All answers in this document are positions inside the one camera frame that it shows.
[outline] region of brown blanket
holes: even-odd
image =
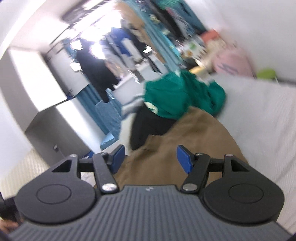
[[[168,133],[149,136],[144,146],[124,160],[114,175],[120,188],[126,184],[175,184],[180,188],[187,174],[177,160],[178,145],[212,158],[223,158],[231,153],[247,162],[232,136],[217,119],[201,109],[190,107]],[[208,184],[220,177],[220,172],[211,172]]]

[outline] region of human hand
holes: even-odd
[[[0,220],[0,230],[6,234],[18,227],[18,223],[10,220]]]

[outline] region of gray ribbed platform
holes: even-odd
[[[275,222],[235,226],[209,214],[198,197],[175,186],[126,186],[103,196],[83,218],[60,226],[24,223],[15,241],[284,241],[289,234]]]

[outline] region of person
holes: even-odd
[[[10,233],[18,227],[18,223],[10,220],[0,220],[0,230],[5,234]]]
[[[118,79],[107,68],[103,59],[97,59],[90,52],[91,42],[78,38],[82,49],[77,51],[76,59],[80,63],[82,71],[87,76],[89,82],[98,91],[105,103],[109,102],[106,89],[114,91],[114,86],[118,84]]]

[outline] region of green object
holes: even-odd
[[[215,81],[207,86],[194,74],[181,70],[180,77],[170,72],[160,80],[147,82],[144,101],[158,116],[177,120],[189,106],[215,116],[223,107],[225,97],[224,90]]]
[[[180,0],[162,0],[157,5],[165,10],[167,7],[173,8],[177,3],[179,3]]]
[[[275,80],[276,79],[276,72],[270,68],[263,69],[257,73],[257,78],[258,79]]]

